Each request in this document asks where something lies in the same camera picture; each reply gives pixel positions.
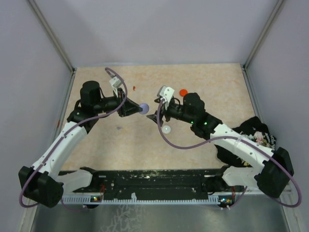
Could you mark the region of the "purple round charging case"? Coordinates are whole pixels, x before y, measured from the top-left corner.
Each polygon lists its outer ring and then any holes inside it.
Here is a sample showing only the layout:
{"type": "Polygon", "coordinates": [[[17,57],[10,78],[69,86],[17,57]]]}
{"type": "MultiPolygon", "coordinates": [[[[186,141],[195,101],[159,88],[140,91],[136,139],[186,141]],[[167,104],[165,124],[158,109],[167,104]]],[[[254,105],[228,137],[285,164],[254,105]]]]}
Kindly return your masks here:
{"type": "Polygon", "coordinates": [[[141,111],[140,111],[140,114],[141,114],[141,115],[145,115],[145,114],[147,114],[147,113],[149,112],[150,107],[149,107],[148,104],[146,104],[146,103],[141,103],[141,104],[139,105],[139,107],[141,108],[141,111]]]}

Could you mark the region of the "white round charging case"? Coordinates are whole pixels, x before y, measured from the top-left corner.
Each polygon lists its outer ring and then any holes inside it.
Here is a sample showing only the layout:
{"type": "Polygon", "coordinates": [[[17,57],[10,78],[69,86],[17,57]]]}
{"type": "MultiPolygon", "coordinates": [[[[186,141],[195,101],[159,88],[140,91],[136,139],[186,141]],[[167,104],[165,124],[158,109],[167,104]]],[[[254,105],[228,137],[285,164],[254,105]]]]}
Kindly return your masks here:
{"type": "Polygon", "coordinates": [[[162,132],[163,132],[164,134],[169,134],[169,133],[171,132],[171,127],[168,126],[168,125],[163,126],[163,127],[162,127],[162,132]]]}

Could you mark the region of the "orange round charging case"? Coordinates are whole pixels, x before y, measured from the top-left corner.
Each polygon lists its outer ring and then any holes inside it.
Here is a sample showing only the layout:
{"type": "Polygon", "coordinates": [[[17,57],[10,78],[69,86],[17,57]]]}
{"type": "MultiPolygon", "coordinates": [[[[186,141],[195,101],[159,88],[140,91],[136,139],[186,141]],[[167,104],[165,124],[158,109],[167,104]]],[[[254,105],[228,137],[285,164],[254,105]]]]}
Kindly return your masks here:
{"type": "Polygon", "coordinates": [[[179,95],[182,96],[182,97],[184,97],[186,94],[188,94],[188,91],[186,89],[181,89],[179,91],[179,95]]]}

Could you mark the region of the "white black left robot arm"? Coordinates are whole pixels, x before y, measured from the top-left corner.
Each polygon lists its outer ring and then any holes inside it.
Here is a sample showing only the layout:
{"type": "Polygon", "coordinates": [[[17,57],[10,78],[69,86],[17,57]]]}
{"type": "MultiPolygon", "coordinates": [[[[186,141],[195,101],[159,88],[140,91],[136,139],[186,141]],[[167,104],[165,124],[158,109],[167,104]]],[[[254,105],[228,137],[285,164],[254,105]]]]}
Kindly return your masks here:
{"type": "Polygon", "coordinates": [[[100,179],[92,171],[79,169],[59,175],[72,151],[84,139],[99,119],[118,113],[120,117],[139,113],[142,109],[127,97],[127,86],[120,77],[110,80],[113,96],[105,97],[97,81],[83,83],[80,99],[70,113],[62,132],[47,151],[31,167],[23,166],[19,173],[21,192],[19,203],[26,208],[23,198],[33,200],[34,205],[42,204],[52,208],[62,200],[63,195],[86,188],[98,190],[100,179]]]}

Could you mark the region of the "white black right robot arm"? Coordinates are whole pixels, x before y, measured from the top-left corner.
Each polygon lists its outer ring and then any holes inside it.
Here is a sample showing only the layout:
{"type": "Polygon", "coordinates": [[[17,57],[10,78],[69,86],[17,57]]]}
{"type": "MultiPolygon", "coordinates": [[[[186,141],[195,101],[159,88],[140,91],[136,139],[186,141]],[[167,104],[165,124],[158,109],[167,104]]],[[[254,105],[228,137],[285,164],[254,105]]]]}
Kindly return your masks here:
{"type": "Polygon", "coordinates": [[[172,93],[159,93],[155,102],[159,108],[148,118],[158,127],[163,124],[162,118],[187,122],[197,137],[213,142],[249,164],[248,167],[227,167],[215,180],[219,190],[227,191],[232,186],[255,187],[277,199],[294,175],[287,150],[262,146],[229,128],[206,112],[205,103],[197,93],[186,94],[182,104],[176,103],[172,93]]]}

